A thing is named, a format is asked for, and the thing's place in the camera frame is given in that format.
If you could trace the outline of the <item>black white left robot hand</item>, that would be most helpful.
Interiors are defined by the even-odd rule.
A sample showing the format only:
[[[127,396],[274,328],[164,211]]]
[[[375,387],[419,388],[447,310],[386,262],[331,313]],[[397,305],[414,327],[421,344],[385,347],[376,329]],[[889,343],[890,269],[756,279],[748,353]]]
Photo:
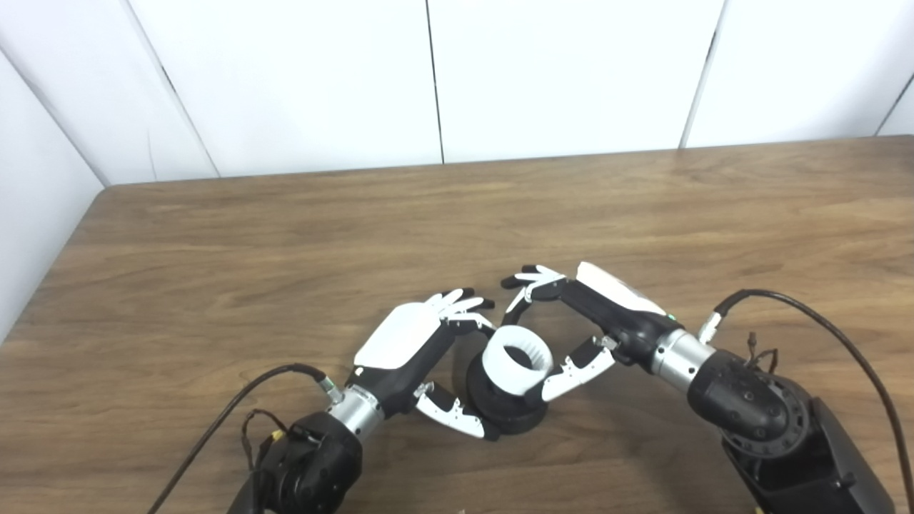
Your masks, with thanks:
[[[396,306],[353,357],[340,400],[328,412],[360,443],[396,415],[418,410],[457,432],[497,441],[499,429],[428,375],[458,336],[496,327],[482,314],[494,302],[472,288],[457,288]]]

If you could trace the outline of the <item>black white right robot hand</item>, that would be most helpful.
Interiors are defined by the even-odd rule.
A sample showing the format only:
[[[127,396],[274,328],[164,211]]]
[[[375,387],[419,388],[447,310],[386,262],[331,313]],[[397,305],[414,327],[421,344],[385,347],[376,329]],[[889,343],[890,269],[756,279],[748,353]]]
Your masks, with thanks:
[[[546,266],[524,266],[503,279],[501,286],[519,290],[507,307],[503,325],[518,324],[522,313],[536,302],[561,301],[602,332],[581,343],[523,393],[530,405],[548,403],[617,363],[656,374],[654,358],[662,340],[682,328],[642,293],[587,261],[578,264],[574,278]]]

